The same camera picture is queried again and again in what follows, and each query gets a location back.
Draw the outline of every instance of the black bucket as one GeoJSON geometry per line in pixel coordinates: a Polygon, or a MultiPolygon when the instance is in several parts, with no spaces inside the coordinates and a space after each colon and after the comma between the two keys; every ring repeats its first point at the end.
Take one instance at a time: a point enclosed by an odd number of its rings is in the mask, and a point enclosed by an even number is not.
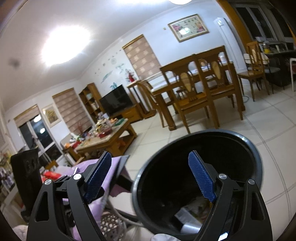
{"type": "Polygon", "coordinates": [[[261,187],[259,152],[246,137],[227,130],[206,130],[181,137],[155,153],[140,169],[132,190],[133,207],[152,233],[165,233],[182,241],[196,234],[181,234],[174,215],[201,191],[188,166],[188,154],[196,150],[205,163],[232,180],[249,178],[261,187]]]}

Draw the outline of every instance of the ceiling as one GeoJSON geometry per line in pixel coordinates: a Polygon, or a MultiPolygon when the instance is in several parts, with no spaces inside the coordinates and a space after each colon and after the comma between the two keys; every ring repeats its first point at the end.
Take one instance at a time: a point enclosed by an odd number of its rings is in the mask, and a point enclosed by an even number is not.
{"type": "Polygon", "coordinates": [[[46,88],[79,78],[120,36],[174,7],[168,0],[29,0],[1,32],[0,99],[5,110],[46,88]],[[91,42],[72,60],[49,68],[41,60],[41,50],[49,33],[61,25],[88,29],[91,42]]]}

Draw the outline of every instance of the wooden coffee table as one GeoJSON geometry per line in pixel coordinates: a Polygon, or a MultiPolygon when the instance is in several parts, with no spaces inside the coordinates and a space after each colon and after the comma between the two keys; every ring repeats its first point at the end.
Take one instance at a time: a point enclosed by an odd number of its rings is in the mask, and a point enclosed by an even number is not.
{"type": "Polygon", "coordinates": [[[119,126],[112,128],[112,133],[104,138],[94,137],[82,142],[76,151],[82,155],[90,153],[97,149],[104,149],[111,153],[112,157],[122,156],[133,140],[137,137],[128,119],[125,119],[119,126]],[[125,142],[124,146],[119,146],[118,140],[124,131],[128,131],[129,135],[121,137],[125,142]]]}

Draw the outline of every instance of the roller blind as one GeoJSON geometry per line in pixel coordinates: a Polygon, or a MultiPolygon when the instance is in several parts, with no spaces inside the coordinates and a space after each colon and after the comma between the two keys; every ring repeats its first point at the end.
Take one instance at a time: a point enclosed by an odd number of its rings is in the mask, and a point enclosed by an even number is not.
{"type": "Polygon", "coordinates": [[[160,72],[160,63],[144,35],[135,38],[123,49],[139,79],[144,80],[160,72]]]}
{"type": "Polygon", "coordinates": [[[74,88],[56,94],[52,98],[71,132],[80,134],[79,126],[82,126],[83,131],[92,126],[74,88]]]}
{"type": "Polygon", "coordinates": [[[20,113],[17,117],[14,118],[15,124],[17,127],[22,126],[27,121],[31,120],[35,116],[39,115],[40,111],[37,105],[33,105],[29,109],[25,110],[24,112],[20,113]]]}

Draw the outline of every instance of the framed picture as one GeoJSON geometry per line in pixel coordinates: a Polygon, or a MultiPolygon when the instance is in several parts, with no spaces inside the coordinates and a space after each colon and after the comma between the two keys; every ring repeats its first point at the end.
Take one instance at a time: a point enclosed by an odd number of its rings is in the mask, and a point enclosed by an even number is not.
{"type": "Polygon", "coordinates": [[[50,104],[42,109],[43,115],[45,117],[45,121],[49,125],[49,127],[53,127],[57,123],[61,121],[61,118],[58,115],[58,111],[54,104],[50,104]]]}
{"type": "Polygon", "coordinates": [[[209,31],[198,14],[168,24],[179,42],[207,34],[209,31]]]}

